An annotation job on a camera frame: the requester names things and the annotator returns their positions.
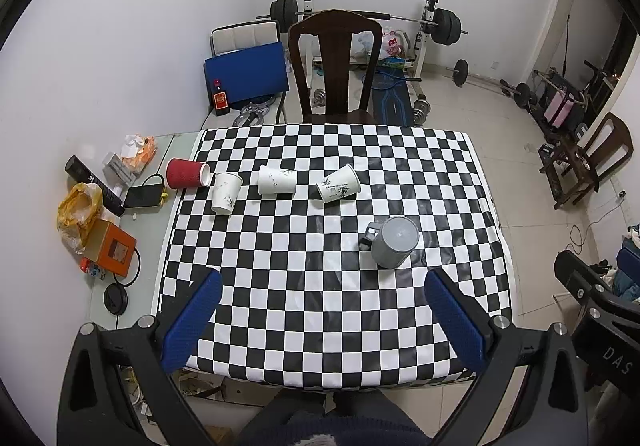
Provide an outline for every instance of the small wooden chair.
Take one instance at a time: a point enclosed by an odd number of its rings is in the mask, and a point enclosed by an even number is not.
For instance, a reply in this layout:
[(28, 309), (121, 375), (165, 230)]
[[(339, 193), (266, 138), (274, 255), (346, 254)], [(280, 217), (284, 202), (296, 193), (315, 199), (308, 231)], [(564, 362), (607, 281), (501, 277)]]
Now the small wooden chair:
[[(356, 110), (348, 112), (351, 36), (361, 32), (373, 33), (373, 48), (362, 84), (360, 105)], [(305, 70), (298, 45), (300, 35), (306, 34), (317, 35), (320, 41), (324, 89), (326, 91), (324, 114), (311, 113), (309, 89), (306, 87)], [(298, 86), (303, 123), (375, 125), (375, 119), (367, 113), (367, 104), (381, 46), (382, 26), (375, 20), (349, 11), (327, 10), (292, 25), (289, 28), (289, 54)]]
[[(589, 153), (589, 150), (596, 139), (598, 139), (598, 135), (600, 135), (608, 121), (613, 125), (611, 133), (595, 150), (593, 150), (593, 152)], [(604, 116), (600, 125), (584, 148), (577, 145), (577, 143), (575, 143), (570, 137), (561, 137), (559, 143), (560, 144), (556, 147), (556, 150), (552, 153), (551, 159), (540, 169), (540, 172), (546, 172), (546, 169), (549, 166), (553, 166), (553, 162), (556, 160), (563, 161), (568, 163), (569, 166), (562, 172), (562, 175), (567, 175), (569, 170), (573, 170), (577, 182), (569, 189), (568, 192), (562, 194), (562, 197), (558, 199), (558, 202), (556, 202), (554, 206), (555, 209), (561, 207), (562, 204), (577, 194), (577, 197), (573, 202), (573, 205), (575, 206), (594, 188), (596, 184), (607, 179), (607, 177), (620, 168), (620, 166), (622, 166), (634, 152), (634, 146), (631, 141), (629, 129), (622, 119), (612, 113), (607, 113)], [(596, 168), (599, 165), (606, 163), (607, 160), (622, 147), (626, 147), (626, 153), (602, 173), (597, 173)], [(585, 161), (588, 163), (590, 169), (586, 168)]]

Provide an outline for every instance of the black phone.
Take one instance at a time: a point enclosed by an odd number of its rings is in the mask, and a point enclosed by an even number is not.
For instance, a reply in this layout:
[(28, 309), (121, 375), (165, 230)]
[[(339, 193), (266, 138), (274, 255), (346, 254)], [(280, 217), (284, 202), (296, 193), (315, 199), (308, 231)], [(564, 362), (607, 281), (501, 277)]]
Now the black phone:
[(124, 200), (125, 208), (145, 208), (160, 206), (164, 192), (164, 184), (145, 184), (143, 186), (132, 186), (127, 192)]

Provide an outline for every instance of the orange box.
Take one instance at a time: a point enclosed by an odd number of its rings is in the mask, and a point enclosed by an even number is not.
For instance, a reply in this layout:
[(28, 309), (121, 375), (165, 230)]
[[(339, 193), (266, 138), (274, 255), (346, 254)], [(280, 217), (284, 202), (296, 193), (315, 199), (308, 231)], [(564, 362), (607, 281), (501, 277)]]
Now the orange box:
[(98, 219), (89, 232), (84, 256), (116, 275), (126, 277), (136, 240), (115, 224)]

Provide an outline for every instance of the barbell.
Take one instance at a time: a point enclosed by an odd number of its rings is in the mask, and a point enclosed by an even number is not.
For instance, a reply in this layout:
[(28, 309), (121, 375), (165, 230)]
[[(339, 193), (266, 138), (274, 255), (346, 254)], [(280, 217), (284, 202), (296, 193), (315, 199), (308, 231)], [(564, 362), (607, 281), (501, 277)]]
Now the barbell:
[[(449, 71), (453, 72), (453, 83), (455, 83), (458, 87), (462, 87), (463, 83), (465, 83), (466, 78), (469, 75), (469, 65), (466, 60), (460, 58), (456, 62), (455, 67), (447, 67)], [(478, 76), (481, 80), (486, 80), (486, 78), (482, 76)], [(513, 94), (513, 99), (516, 102), (516, 105), (520, 108), (526, 107), (531, 98), (531, 90), (529, 86), (524, 83), (518, 83), (516, 87), (512, 87), (505, 80), (500, 80), (500, 88), (502, 89), (503, 94), (506, 96), (511, 96)]]
[[(377, 20), (405, 20), (406, 22), (416, 22), (417, 24), (426, 24), (432, 26), (431, 38), (437, 44), (443, 44), (444, 46), (450, 46), (455, 44), (460, 35), (468, 35), (469, 33), (462, 30), (462, 24), (460, 19), (449, 10), (437, 9), (434, 12), (433, 20), (412, 19), (409, 17), (400, 17), (397, 15), (389, 15), (388, 13), (377, 12), (364, 12), (353, 11), (363, 17)], [(280, 27), (281, 33), (287, 33), (289, 28), (298, 22), (298, 17), (308, 16), (319, 13), (317, 11), (300, 12), (298, 11), (298, 0), (275, 0), (271, 3), (271, 10), (269, 15), (260, 15), (255, 17), (256, 19), (271, 19), (275, 20)]]

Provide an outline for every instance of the red paper cup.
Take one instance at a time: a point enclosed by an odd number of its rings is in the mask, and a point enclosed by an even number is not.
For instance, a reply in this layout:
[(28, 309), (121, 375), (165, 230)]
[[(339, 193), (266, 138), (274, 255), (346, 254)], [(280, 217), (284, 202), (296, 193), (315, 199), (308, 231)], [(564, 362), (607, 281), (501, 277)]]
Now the red paper cup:
[(172, 159), (166, 165), (166, 184), (169, 188), (198, 188), (211, 184), (211, 170), (207, 163)]

